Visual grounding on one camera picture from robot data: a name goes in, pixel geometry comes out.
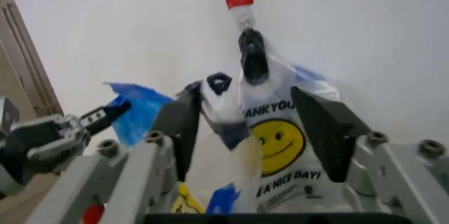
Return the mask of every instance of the smiley face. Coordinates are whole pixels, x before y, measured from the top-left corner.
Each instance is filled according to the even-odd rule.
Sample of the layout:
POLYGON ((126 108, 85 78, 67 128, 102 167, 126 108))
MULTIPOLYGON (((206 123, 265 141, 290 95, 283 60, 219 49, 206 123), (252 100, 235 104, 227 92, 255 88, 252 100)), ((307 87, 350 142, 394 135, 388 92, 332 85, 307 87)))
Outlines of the smiley face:
POLYGON ((304 135, 292 122, 282 119, 265 120, 251 127, 262 144, 262 176, 280 172, 302 153, 304 135))

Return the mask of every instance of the white plastic bag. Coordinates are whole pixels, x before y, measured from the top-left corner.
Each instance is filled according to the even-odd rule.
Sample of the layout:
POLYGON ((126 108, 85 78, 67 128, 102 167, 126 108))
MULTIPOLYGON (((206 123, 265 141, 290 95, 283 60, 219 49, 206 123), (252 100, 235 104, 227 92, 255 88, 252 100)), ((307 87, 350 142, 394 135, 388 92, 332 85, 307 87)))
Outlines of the white plastic bag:
POLYGON ((238 106, 252 134, 262 144, 262 177, 253 211, 345 208, 341 185, 329 180, 314 154, 291 100, 290 88, 297 86, 330 100, 339 100, 339 92, 323 76, 274 52, 254 29, 252 3, 253 0, 227 0, 240 32, 238 106))

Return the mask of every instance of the hex bolt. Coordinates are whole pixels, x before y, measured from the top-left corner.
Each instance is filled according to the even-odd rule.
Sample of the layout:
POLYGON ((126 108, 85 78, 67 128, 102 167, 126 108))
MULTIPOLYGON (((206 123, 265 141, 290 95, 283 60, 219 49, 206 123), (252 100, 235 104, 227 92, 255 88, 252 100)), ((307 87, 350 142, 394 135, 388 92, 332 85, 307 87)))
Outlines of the hex bolt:
POLYGON ((435 140, 424 139, 420 142, 419 152, 427 158, 437 158, 445 153, 445 148, 442 144, 435 140))
POLYGON ((157 145, 162 145, 164 143, 164 134, 161 131, 150 131, 145 136, 145 142, 154 142, 157 145))
POLYGON ((105 157, 114 157, 118 153, 118 143, 114 140, 104 140, 97 145, 97 151, 105 157))
POLYGON ((388 142, 388 137, 386 134, 379 131, 371 131, 367 134, 368 144, 372 147, 376 147, 380 144, 388 142))

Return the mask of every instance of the plastic bag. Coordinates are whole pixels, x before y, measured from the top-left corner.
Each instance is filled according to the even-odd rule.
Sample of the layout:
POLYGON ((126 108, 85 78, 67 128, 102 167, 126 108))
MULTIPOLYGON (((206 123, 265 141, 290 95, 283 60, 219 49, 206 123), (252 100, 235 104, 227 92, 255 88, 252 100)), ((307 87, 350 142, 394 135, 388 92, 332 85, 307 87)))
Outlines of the plastic bag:
POLYGON ((262 176, 256 212, 336 210, 345 200, 313 152, 290 96, 290 88, 339 100, 325 77, 280 57, 254 29, 253 0, 227 0, 240 31, 241 71, 237 106, 262 145, 262 176))
POLYGON ((131 108, 112 124, 119 141, 126 146, 133 146, 143 140, 162 105, 173 101, 151 88, 135 84, 106 84, 118 94, 110 105, 119 105, 124 100, 131 102, 131 108))

